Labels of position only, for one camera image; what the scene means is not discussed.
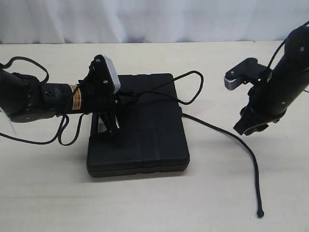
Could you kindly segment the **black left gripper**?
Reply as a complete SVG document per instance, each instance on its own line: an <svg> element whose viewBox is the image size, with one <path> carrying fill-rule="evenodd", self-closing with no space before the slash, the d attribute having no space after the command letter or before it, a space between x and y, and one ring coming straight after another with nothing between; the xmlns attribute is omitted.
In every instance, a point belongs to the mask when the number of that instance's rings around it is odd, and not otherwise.
<svg viewBox="0 0 309 232"><path fill-rule="evenodd" d="M115 95L119 106L129 106L138 102L136 92L118 92L118 75L116 74L89 72L79 84L81 92L80 111L83 113L100 113L111 108L114 104ZM115 112L100 113L99 118L110 136L119 132L120 126Z"/></svg>

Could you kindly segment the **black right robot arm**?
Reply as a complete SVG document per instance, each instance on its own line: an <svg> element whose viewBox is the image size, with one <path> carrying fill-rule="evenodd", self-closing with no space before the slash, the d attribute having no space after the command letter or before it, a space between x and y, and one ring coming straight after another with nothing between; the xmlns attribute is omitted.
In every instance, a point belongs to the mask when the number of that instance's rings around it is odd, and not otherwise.
<svg viewBox="0 0 309 232"><path fill-rule="evenodd" d="M252 83L248 104L240 111L234 130L250 135L265 130L269 123L277 123L287 108L309 85L309 28L294 29L284 43L284 54L274 69L247 58L232 70L236 81L225 86L234 90L242 83Z"/></svg>

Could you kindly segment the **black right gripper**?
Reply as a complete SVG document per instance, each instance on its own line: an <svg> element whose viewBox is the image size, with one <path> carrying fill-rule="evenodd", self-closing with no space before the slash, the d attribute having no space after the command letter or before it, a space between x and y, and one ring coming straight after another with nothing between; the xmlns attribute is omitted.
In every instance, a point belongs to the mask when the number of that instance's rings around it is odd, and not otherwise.
<svg viewBox="0 0 309 232"><path fill-rule="evenodd" d="M286 97L275 90L252 87L248 96L249 102L241 110L240 120L233 127L238 134L262 132L268 123L278 121L287 111Z"/></svg>

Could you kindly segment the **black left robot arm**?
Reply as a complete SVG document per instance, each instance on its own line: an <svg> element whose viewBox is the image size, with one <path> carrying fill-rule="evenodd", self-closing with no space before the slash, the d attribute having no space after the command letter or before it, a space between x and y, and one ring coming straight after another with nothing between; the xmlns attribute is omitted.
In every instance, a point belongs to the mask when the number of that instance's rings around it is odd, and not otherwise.
<svg viewBox="0 0 309 232"><path fill-rule="evenodd" d="M0 72L0 106L14 123L70 114L113 114L120 96L136 93L116 91L111 75L104 71L89 71L77 84L42 83L32 75Z"/></svg>

